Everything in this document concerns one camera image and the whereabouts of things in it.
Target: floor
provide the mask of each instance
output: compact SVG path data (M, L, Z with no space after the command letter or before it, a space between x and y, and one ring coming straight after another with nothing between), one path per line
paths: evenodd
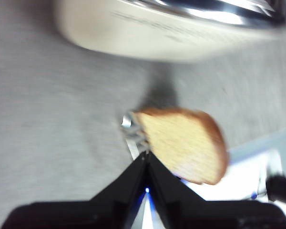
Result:
M122 115L208 112L229 148L286 128L286 37L192 64L77 47L52 1L0 1L0 225L16 206L90 199L131 162Z

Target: white object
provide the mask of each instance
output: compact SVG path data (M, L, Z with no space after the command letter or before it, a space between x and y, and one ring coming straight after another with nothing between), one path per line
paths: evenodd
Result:
M167 2L178 1L57 0L55 18L61 33L81 47L160 61L197 60L282 34L272 22L274 9L264 0L242 0L237 7L262 12L265 20Z

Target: toast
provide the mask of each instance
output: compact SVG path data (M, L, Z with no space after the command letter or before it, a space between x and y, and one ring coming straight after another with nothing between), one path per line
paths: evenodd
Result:
M228 153L210 115L184 108L135 112L152 152L176 176L214 185L224 176Z

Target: chrome surface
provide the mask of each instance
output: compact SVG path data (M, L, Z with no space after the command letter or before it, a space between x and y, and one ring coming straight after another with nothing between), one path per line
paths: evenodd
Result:
M282 0L122 0L140 7L191 19L249 28L284 24Z
M123 116L121 127L133 160L135 160L141 152L150 149L143 128L137 122L133 112L128 112Z

